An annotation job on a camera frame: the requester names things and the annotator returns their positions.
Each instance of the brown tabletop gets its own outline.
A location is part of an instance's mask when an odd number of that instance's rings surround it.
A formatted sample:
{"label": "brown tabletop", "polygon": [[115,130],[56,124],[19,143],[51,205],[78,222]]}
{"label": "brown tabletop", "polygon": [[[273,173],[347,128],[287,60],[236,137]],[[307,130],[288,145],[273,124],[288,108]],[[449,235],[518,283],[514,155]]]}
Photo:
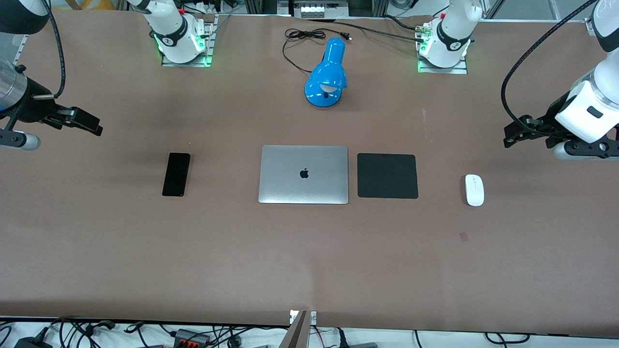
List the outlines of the brown tabletop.
{"label": "brown tabletop", "polygon": [[[233,17],[211,68],[160,67],[137,13],[56,16],[59,103],[105,130],[20,123],[41,148],[0,152],[0,314],[286,324],[313,309],[321,326],[619,336],[617,165],[502,144],[501,82],[550,24],[479,24],[470,72],[453,76],[419,74],[408,41],[285,17]],[[320,26],[354,37],[330,110],[309,105],[281,53],[286,28]],[[323,48],[288,54],[311,69]],[[514,75],[509,102],[542,115],[603,57],[568,24]],[[20,63],[57,88],[50,26]],[[265,144],[347,146],[350,203],[259,204]],[[161,195],[169,152],[193,157],[183,198]],[[359,152],[417,156],[419,198],[359,198]],[[468,173],[482,207],[462,201]]]}

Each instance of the blue desk lamp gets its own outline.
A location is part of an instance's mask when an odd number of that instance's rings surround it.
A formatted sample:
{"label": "blue desk lamp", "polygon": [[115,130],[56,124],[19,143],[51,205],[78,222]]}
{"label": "blue desk lamp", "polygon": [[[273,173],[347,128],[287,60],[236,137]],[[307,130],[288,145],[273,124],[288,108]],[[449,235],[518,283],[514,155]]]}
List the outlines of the blue desk lamp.
{"label": "blue desk lamp", "polygon": [[305,97],[319,108],[328,108],[339,102],[342,89],[348,86],[346,72],[342,66],[346,44],[339,37],[327,41],[322,62],[309,75],[305,84]]}

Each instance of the white computer mouse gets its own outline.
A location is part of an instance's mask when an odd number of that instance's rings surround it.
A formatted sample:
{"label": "white computer mouse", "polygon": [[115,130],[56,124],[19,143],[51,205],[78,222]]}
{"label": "white computer mouse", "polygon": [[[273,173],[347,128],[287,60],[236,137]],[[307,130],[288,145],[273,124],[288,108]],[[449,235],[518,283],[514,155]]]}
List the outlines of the white computer mouse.
{"label": "white computer mouse", "polygon": [[479,175],[467,174],[464,177],[464,188],[466,190],[466,201],[472,207],[479,207],[483,204],[483,181]]}

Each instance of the silver laptop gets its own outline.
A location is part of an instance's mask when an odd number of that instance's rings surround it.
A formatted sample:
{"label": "silver laptop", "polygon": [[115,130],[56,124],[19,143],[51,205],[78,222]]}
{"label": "silver laptop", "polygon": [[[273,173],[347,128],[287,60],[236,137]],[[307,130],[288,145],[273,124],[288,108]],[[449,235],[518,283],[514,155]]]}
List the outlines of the silver laptop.
{"label": "silver laptop", "polygon": [[258,202],[347,204],[348,149],[263,146]]}

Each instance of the mouse pad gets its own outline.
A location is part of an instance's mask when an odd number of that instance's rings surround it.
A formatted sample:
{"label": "mouse pad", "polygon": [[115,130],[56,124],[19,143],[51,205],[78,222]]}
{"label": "mouse pad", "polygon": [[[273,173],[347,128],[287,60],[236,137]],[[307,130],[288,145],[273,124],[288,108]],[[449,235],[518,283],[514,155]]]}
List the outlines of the mouse pad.
{"label": "mouse pad", "polygon": [[365,198],[418,198],[415,156],[358,154],[357,194]]}

